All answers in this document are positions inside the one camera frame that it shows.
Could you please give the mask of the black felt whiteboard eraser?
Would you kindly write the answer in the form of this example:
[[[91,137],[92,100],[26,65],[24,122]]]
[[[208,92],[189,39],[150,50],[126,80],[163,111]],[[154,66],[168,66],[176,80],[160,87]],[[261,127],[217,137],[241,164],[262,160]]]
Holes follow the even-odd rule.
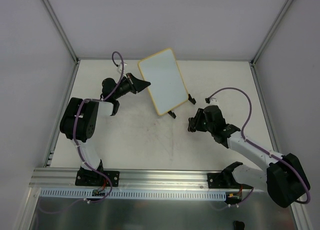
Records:
[[[188,128],[187,130],[191,133],[194,133],[196,130],[195,130],[195,119],[193,117],[190,117],[188,119]]]

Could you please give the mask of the yellow framed whiteboard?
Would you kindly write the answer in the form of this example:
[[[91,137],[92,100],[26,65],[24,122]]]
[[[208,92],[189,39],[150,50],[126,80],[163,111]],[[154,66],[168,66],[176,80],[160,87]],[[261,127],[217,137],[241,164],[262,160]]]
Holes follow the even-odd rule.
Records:
[[[189,93],[171,48],[140,60],[137,66],[143,80],[150,82],[148,92],[159,116],[188,101]]]

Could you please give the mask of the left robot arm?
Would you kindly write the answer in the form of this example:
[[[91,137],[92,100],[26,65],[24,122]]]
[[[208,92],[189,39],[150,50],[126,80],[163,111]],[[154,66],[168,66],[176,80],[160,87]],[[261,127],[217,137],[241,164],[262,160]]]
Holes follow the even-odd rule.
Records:
[[[81,170],[88,171],[87,179],[93,185],[104,181],[102,160],[89,139],[94,135],[98,115],[115,116],[119,110],[118,99],[128,93],[137,94],[149,87],[149,81],[141,80],[127,73],[119,82],[113,78],[102,81],[100,99],[72,97],[60,121],[59,130],[72,141],[81,160]]]

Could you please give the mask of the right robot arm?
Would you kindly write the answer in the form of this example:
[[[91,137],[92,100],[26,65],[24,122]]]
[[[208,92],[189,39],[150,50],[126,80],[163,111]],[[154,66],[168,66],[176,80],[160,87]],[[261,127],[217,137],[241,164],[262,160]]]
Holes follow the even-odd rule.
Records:
[[[280,207],[286,208],[306,195],[305,204],[311,200],[310,183],[299,159],[292,153],[282,155],[273,150],[263,150],[245,137],[240,128],[226,123],[217,105],[209,105],[197,110],[188,119],[189,132],[208,132],[216,143],[235,151],[257,167],[252,168],[236,161],[225,167],[208,184],[236,188],[240,185],[267,192]]]

